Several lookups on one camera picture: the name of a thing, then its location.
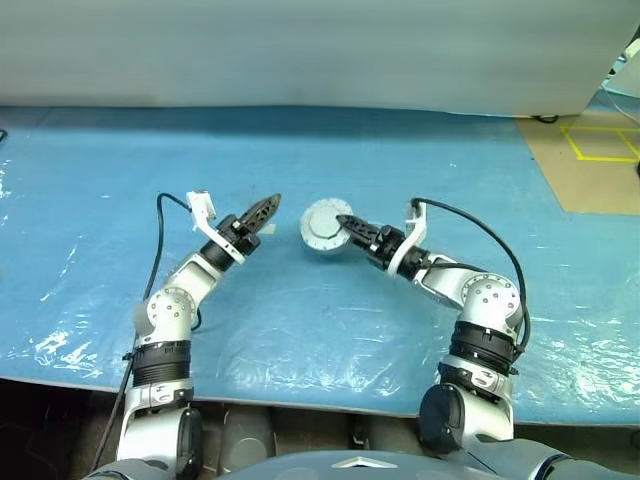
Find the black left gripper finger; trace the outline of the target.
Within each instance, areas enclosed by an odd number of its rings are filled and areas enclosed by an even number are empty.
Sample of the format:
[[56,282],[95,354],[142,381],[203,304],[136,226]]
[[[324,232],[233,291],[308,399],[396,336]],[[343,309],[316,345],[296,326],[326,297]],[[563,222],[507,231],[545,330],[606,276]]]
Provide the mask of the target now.
[[281,199],[264,198],[244,213],[244,229],[248,234],[257,234],[276,214]]
[[259,200],[240,217],[241,224],[244,226],[265,226],[278,211],[280,203],[281,195],[279,193]]

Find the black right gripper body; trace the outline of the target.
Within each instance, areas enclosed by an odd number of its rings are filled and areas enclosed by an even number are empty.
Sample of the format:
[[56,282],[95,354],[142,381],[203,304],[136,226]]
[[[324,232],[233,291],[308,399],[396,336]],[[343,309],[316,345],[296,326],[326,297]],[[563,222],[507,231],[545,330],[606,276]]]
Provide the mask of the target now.
[[378,269],[386,271],[396,251],[405,240],[405,234],[391,225],[383,225],[367,248],[368,260]]

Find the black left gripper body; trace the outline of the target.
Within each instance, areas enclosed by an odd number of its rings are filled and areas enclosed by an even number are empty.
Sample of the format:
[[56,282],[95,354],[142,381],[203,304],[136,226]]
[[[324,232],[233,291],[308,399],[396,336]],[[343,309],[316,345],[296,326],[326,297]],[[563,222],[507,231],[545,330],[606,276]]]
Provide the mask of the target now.
[[251,255],[260,245],[258,235],[233,214],[221,220],[217,231],[243,257]]

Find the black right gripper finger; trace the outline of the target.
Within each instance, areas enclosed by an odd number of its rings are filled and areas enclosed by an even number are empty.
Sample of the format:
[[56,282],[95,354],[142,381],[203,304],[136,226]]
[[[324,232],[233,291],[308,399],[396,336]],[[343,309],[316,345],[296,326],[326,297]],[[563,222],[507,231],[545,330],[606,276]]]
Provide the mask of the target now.
[[375,238],[379,228],[354,215],[337,215],[336,220],[350,236],[357,238]]
[[366,222],[342,222],[341,227],[349,234],[352,242],[363,250],[369,249],[378,235],[378,228]]

